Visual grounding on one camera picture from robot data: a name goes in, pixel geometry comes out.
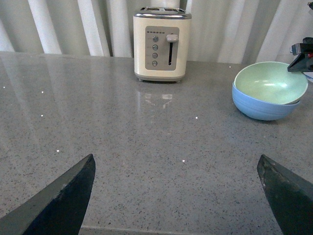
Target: toaster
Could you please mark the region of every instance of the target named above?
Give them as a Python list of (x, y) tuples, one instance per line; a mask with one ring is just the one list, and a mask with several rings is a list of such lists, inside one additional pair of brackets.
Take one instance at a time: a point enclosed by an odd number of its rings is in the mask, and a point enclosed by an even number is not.
[(191, 14), (179, 8), (143, 7), (133, 19), (136, 77), (180, 82), (186, 71)]

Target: bowl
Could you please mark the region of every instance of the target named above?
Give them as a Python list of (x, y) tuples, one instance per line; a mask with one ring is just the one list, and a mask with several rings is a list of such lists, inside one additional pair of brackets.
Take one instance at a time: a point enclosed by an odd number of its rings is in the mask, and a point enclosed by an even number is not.
[(234, 81), (235, 87), (246, 95), (274, 104), (296, 103), (308, 88), (301, 72), (288, 72), (288, 64), (261, 62), (245, 67)]
[(258, 100), (238, 90), (235, 83), (233, 83), (232, 97), (236, 107), (245, 115), (265, 121), (284, 118), (300, 104), (300, 101), (294, 104), (274, 104)]

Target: white curtain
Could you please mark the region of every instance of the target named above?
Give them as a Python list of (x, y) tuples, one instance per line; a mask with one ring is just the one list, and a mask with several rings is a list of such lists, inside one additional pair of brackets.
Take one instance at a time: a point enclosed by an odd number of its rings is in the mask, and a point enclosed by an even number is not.
[(308, 0), (0, 0), (0, 51), (133, 57), (133, 13), (192, 14), (188, 60), (290, 63), (313, 37)]

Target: toaster control panel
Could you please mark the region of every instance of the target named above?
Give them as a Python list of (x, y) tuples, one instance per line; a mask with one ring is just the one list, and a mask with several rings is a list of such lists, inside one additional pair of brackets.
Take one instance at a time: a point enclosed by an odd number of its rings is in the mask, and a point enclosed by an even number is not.
[(145, 67), (147, 70), (174, 71), (179, 45), (179, 28), (147, 26)]

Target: mint green bowl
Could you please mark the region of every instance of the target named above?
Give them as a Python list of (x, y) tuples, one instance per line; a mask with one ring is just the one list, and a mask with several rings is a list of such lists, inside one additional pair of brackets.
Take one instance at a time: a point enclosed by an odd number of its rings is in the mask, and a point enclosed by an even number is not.
[(245, 67), (234, 81), (242, 93), (274, 104), (293, 104), (308, 88), (308, 80), (301, 72), (288, 72), (288, 64), (261, 62)]

